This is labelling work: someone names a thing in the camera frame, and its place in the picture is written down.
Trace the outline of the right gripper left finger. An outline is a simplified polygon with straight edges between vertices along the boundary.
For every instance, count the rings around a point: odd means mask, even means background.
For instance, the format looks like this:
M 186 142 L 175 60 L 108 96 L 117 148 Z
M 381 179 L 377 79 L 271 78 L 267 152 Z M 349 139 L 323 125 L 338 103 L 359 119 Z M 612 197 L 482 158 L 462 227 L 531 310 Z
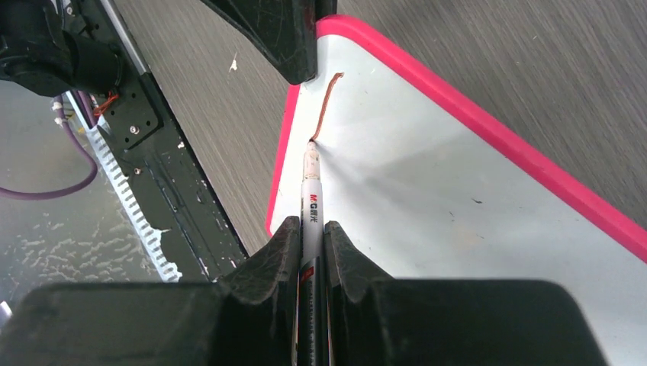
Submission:
M 2 328 L 3 365 L 293 365 L 300 221 L 214 282 L 51 284 Z

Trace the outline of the pink framed whiteboard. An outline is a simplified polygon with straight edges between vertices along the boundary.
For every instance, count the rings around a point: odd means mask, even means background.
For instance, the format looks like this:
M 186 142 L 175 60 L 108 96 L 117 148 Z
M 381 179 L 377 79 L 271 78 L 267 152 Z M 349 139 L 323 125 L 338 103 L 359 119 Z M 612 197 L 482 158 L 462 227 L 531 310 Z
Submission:
M 318 76 L 288 90 L 266 217 L 323 215 L 396 277 L 538 278 L 582 307 L 612 365 L 646 363 L 646 231 L 366 23 L 317 23 Z

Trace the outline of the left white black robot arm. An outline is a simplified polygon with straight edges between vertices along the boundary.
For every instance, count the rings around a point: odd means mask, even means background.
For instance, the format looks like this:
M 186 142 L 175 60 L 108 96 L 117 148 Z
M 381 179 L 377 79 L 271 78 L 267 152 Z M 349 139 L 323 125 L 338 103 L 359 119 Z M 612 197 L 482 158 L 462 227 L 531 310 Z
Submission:
M 291 85 L 317 74 L 316 23 L 335 1 L 206 1 Z M 106 43 L 64 27 L 51 1 L 1 3 L 1 78 L 44 97 L 69 90 L 107 94 L 121 83 L 123 57 Z

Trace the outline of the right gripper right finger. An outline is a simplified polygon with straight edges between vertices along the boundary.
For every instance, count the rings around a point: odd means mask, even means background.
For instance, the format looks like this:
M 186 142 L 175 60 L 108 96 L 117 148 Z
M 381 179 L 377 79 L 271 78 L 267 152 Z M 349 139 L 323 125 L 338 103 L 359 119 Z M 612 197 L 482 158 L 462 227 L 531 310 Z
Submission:
M 604 365 L 573 297 L 526 279 L 396 279 L 324 229 L 336 365 Z

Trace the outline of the white marker pen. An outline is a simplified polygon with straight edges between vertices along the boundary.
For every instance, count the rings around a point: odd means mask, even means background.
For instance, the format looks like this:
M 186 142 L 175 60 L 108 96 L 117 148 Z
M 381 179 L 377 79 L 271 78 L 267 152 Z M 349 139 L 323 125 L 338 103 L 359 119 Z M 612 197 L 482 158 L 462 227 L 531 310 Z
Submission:
M 310 140 L 304 152 L 301 184 L 298 365 L 330 363 L 322 197 L 320 154 L 317 144 Z

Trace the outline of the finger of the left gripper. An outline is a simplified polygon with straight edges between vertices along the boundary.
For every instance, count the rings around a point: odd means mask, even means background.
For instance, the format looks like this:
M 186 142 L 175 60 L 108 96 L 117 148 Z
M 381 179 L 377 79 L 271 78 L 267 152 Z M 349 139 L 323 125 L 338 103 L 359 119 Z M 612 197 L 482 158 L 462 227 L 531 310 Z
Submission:
M 299 85 L 317 74 L 316 23 L 337 13 L 337 0 L 207 0 L 282 78 Z

